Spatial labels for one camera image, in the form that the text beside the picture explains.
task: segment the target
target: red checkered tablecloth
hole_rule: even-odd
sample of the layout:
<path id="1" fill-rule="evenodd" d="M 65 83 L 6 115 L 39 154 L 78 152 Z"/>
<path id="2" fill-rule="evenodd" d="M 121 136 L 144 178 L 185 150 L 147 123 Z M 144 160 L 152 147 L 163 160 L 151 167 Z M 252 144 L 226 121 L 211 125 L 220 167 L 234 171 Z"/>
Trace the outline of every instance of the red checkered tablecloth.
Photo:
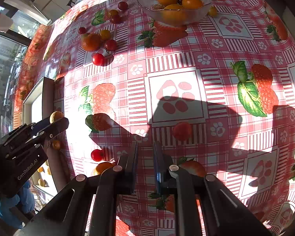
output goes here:
<path id="1" fill-rule="evenodd" d="M 123 23 L 91 25 L 98 11 L 116 8 L 120 1 L 129 5 Z M 267 33 L 271 22 L 263 0 L 212 3 L 217 17 L 206 16 L 188 26 L 187 37 L 165 48 L 145 48 L 137 38 L 150 29 L 151 18 L 136 0 L 84 0 L 55 22 L 47 45 L 51 55 L 37 66 L 36 81 L 55 78 L 62 56 L 71 54 L 67 74 L 57 81 L 54 107 L 70 122 L 60 138 L 72 175 L 92 175 L 97 165 L 90 158 L 94 149 L 102 149 L 105 160 L 117 160 L 129 152 L 131 141 L 139 142 L 136 191 L 121 196 L 117 208 L 118 219 L 130 227 L 125 235 L 174 233 L 174 213 L 158 210 L 149 198 L 155 189 L 156 140 L 175 162 L 185 156 L 201 163 L 276 234 L 295 211 L 295 181 L 289 180 L 295 162 L 295 41 L 290 34 L 285 41 L 275 41 Z M 118 49 L 109 55 L 98 51 L 106 55 L 104 67 L 93 65 L 91 53 L 81 48 L 79 27 L 113 33 Z M 279 107 L 267 117 L 249 114 L 238 99 L 238 77 L 230 63 L 240 60 L 248 71 L 262 64 L 272 72 Z M 88 86 L 89 95 L 102 83 L 116 88 L 109 104 L 116 123 L 90 133 L 86 115 L 78 112 L 86 102 L 80 92 Z M 179 121 L 192 126 L 186 141 L 172 135 Z"/>

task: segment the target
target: red cherry tomato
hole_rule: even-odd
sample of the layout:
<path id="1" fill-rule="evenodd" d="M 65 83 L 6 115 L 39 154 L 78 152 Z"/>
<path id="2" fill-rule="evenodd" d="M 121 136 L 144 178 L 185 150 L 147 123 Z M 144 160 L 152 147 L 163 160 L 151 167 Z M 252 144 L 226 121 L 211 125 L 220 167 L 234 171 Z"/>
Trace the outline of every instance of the red cherry tomato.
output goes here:
<path id="1" fill-rule="evenodd" d="M 126 11 L 128 9 L 128 4 L 126 2 L 120 2 L 118 3 L 118 9 L 121 11 Z"/>
<path id="2" fill-rule="evenodd" d="M 192 134 L 192 129 L 191 125 L 187 122 L 180 122 L 176 124 L 173 128 L 173 136 L 177 140 L 187 140 L 188 138 L 191 137 Z"/>
<path id="3" fill-rule="evenodd" d="M 79 28 L 79 34 L 85 34 L 87 32 L 87 29 L 85 27 Z"/>
<path id="4" fill-rule="evenodd" d="M 102 161 L 104 158 L 104 153 L 99 149 L 95 149 L 91 152 L 90 157 L 93 161 Z"/>
<path id="5" fill-rule="evenodd" d="M 115 40 L 108 40 L 105 42 L 104 48 L 108 52 L 113 52 L 117 49 L 117 42 Z"/>
<path id="6" fill-rule="evenodd" d="M 93 53 L 92 54 L 92 62 L 96 66 L 101 66 L 104 64 L 105 58 L 100 53 Z"/>
<path id="7" fill-rule="evenodd" d="M 119 23 L 121 23 L 121 17 L 119 15 L 113 15 L 110 17 L 109 21 L 112 24 L 119 24 Z"/>

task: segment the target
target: metal screw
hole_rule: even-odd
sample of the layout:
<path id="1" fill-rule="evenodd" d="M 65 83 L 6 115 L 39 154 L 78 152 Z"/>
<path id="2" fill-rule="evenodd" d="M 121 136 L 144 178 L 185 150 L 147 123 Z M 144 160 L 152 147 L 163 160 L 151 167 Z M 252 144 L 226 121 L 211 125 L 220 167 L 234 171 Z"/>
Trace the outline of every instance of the metal screw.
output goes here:
<path id="1" fill-rule="evenodd" d="M 213 182 L 213 181 L 215 181 L 215 176 L 208 174 L 205 176 L 205 179 L 207 181 Z"/>
<path id="2" fill-rule="evenodd" d="M 85 178 L 86 178 L 86 176 L 84 176 L 84 175 L 77 175 L 76 176 L 76 181 L 78 181 L 78 182 L 82 182 L 82 181 L 84 181 L 85 180 Z"/>
<path id="3" fill-rule="evenodd" d="M 116 165 L 112 168 L 113 171 L 119 172 L 122 171 L 122 167 L 120 165 Z"/>
<path id="4" fill-rule="evenodd" d="M 169 169 L 170 169 L 170 171 L 177 171 L 177 170 L 179 170 L 179 167 L 177 166 L 177 165 L 170 165 L 169 166 Z"/>

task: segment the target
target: glass bowl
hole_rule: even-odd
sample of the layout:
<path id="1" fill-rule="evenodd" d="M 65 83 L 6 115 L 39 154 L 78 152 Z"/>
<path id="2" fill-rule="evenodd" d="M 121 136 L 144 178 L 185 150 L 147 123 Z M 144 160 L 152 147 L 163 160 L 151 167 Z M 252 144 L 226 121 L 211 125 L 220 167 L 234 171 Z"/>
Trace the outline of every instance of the glass bowl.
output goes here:
<path id="1" fill-rule="evenodd" d="M 188 10 L 164 10 L 157 8 L 156 0 L 137 0 L 143 12 L 156 21 L 163 22 L 171 26 L 187 25 L 197 22 L 205 17 L 211 7 L 212 0 L 202 0 L 203 6 L 199 9 Z"/>

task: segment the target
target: human hand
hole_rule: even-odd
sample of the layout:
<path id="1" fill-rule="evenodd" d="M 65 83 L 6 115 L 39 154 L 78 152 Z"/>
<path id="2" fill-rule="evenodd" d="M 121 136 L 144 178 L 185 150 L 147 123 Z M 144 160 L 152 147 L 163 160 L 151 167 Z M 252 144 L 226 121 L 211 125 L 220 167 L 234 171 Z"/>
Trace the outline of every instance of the human hand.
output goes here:
<path id="1" fill-rule="evenodd" d="M 35 207 L 34 195 L 30 191 L 30 182 L 27 181 L 19 193 L 14 195 L 12 198 L 0 197 L 0 218 L 8 225 L 22 229 L 22 222 L 19 221 L 9 210 L 16 204 L 21 202 L 23 213 L 32 211 Z"/>

